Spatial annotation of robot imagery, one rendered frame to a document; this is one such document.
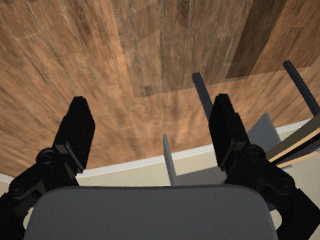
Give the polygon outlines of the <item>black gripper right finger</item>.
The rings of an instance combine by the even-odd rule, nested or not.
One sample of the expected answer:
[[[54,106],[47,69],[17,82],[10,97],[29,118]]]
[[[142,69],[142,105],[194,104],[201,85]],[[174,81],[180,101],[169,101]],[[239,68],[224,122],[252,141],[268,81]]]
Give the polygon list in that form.
[[[224,184],[255,189],[277,208],[282,218],[276,230],[279,240],[309,240],[320,224],[320,209],[295,187],[292,176],[268,161],[260,146],[250,143],[228,94],[215,97],[208,126],[217,165],[228,174]]]

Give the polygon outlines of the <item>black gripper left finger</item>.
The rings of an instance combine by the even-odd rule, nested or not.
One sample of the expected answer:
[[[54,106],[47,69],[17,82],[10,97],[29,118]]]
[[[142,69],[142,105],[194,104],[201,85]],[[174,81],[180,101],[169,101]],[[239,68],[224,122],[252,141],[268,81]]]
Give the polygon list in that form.
[[[14,178],[0,197],[0,240],[24,239],[23,221],[40,196],[53,189],[80,186],[76,176],[86,169],[94,132],[86,98],[75,96],[52,147],[41,150],[36,163]]]

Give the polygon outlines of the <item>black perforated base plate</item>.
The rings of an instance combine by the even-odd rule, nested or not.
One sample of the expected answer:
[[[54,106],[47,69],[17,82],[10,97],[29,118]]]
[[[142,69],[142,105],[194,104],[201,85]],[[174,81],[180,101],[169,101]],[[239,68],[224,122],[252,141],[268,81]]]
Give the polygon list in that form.
[[[308,155],[310,153],[310,151],[308,151],[308,149],[311,150],[311,149],[313,149],[314,147],[316,147],[318,145],[320,145],[320,133],[317,134],[316,136],[312,137],[308,141],[304,142],[300,146],[296,147],[295,149],[291,150],[290,152],[286,153],[285,155],[283,155],[283,156],[279,157],[278,159],[272,161],[271,163],[274,163],[274,165],[277,166],[277,165],[281,164],[283,161],[285,162],[285,161],[287,161],[288,159],[290,159],[293,156],[294,156],[294,158],[292,158],[291,160],[294,160],[294,159],[297,159],[299,157]],[[302,153],[302,152],[304,152],[306,150],[307,150],[307,152],[305,152],[303,154],[300,154],[300,153]],[[298,155],[298,154],[300,154],[300,155]],[[291,161],[291,160],[289,160],[289,161]]]

